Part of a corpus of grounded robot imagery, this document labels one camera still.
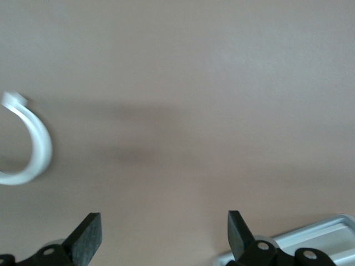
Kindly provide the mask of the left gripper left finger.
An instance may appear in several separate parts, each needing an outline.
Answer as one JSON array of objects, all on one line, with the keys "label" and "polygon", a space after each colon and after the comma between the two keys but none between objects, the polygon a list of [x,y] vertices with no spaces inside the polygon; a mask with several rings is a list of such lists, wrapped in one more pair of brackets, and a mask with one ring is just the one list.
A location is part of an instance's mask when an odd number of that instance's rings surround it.
[{"label": "left gripper left finger", "polygon": [[90,213],[61,244],[50,244],[17,262],[11,254],[1,255],[1,265],[88,265],[102,243],[100,213]]}]

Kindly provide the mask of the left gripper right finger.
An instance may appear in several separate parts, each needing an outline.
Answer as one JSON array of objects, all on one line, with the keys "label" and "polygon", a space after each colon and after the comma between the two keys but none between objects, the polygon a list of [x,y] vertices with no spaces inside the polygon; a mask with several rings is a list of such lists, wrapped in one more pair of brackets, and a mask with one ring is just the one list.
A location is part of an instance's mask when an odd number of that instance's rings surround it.
[{"label": "left gripper right finger", "polygon": [[299,248],[294,255],[285,253],[266,240],[256,240],[239,211],[229,211],[227,218],[228,242],[234,260],[227,265],[286,266],[335,265],[324,252],[313,248]]}]

